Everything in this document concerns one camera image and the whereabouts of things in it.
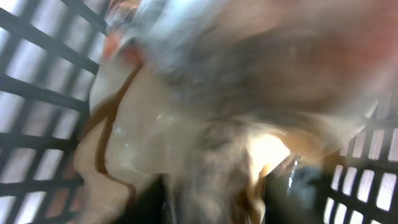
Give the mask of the PanTree snack bag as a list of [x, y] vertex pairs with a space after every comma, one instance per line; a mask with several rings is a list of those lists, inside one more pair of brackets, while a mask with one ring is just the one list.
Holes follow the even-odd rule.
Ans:
[[75, 154], [80, 223], [259, 223], [262, 178], [316, 164], [397, 83], [397, 0], [111, 1]]

